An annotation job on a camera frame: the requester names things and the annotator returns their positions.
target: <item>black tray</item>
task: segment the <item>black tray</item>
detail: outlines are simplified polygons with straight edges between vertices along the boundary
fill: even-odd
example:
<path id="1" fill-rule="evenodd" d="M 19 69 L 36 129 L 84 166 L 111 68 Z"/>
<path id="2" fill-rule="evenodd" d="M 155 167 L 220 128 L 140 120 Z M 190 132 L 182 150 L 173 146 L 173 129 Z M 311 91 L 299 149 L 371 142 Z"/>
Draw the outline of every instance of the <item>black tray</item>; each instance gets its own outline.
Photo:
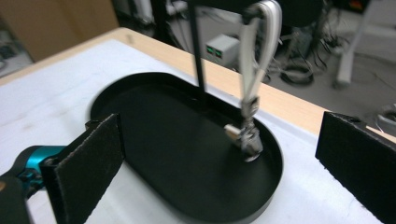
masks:
<path id="1" fill-rule="evenodd" d="M 91 118 L 120 113 L 126 161 L 188 222 L 249 223 L 268 206 L 282 175 L 279 146 L 256 120 L 264 152 L 244 162 L 223 127 L 240 110 L 164 73 L 125 77 L 92 105 Z"/>

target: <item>gray floor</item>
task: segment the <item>gray floor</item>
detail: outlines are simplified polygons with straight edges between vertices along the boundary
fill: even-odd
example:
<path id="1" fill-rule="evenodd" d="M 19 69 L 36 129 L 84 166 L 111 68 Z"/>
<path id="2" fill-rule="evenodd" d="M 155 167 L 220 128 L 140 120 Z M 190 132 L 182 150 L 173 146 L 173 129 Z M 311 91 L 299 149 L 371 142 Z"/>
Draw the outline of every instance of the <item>gray floor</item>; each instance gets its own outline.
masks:
<path id="1" fill-rule="evenodd" d="M 323 48 L 319 48 L 319 54 L 325 59 L 328 69 L 324 73 L 315 73 L 314 84 L 296 88 L 283 82 L 279 75 L 271 75 L 268 84 L 333 112 L 359 117 L 376 128 L 375 116 L 380 107 L 396 103 L 396 1 L 374 2 L 381 4 L 375 5 L 376 15 L 369 22 L 355 51 L 352 83 L 347 88 L 340 90 L 333 87 L 340 56 L 328 54 Z M 335 29 L 334 32 L 350 40 L 361 21 L 361 15 L 343 11 L 338 25 L 334 26 L 332 20 L 330 18 L 329 24 Z M 172 29 L 181 44 L 191 50 L 188 22 L 179 20 L 178 23 L 172 22 Z M 240 28 L 239 24 L 227 22 L 207 12 L 200 14 L 199 25 L 202 50 L 205 49 L 206 41 L 219 34 L 237 35 Z"/>

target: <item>table surface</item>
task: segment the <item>table surface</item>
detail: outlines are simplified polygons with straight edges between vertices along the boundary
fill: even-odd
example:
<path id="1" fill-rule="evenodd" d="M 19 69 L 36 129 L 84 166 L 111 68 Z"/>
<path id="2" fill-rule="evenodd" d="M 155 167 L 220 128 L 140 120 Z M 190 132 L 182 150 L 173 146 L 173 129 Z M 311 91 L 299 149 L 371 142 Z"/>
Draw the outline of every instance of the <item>table surface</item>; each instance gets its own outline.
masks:
<path id="1" fill-rule="evenodd" d="M 131 58 L 146 62 L 131 64 Z M 37 144 L 38 140 L 38 144 L 48 146 L 70 143 L 83 131 L 86 118 L 81 112 L 87 110 L 87 103 L 104 85 L 120 78 L 121 74 L 130 74 L 128 71 L 132 70 L 128 69 L 132 67 L 138 71 L 139 66 L 147 69 L 154 63 L 160 71 L 181 74 L 191 82 L 195 80 L 190 54 L 127 29 L 98 36 L 1 78 L 0 108 L 4 117 L 0 119 L 0 158 L 6 158 L 0 161 L 2 173 L 24 147 Z M 207 83 L 223 95 L 220 99 L 230 98 L 237 105 L 240 98 L 238 74 L 209 62 L 205 62 L 205 74 Z M 376 223 L 377 220 L 315 159 L 315 145 L 325 109 L 264 84 L 260 97 L 262 110 L 257 115 L 265 120 L 265 125 L 284 148 L 284 174 L 268 208 L 271 211 L 257 222 L 278 223 L 289 218 L 294 223 L 323 223 L 320 220 L 327 218 L 327 223 L 351 220 Z M 177 218 L 164 212 L 166 209 L 159 205 L 158 199 L 133 176 L 136 174 L 129 167 L 121 166 L 91 223 L 106 223 L 106 220 L 133 223 L 132 219 L 135 223 L 175 223 Z M 36 220 L 53 221 L 43 193 L 37 193 L 28 203 Z M 122 207 L 140 212 L 130 214 L 130 210 Z"/>

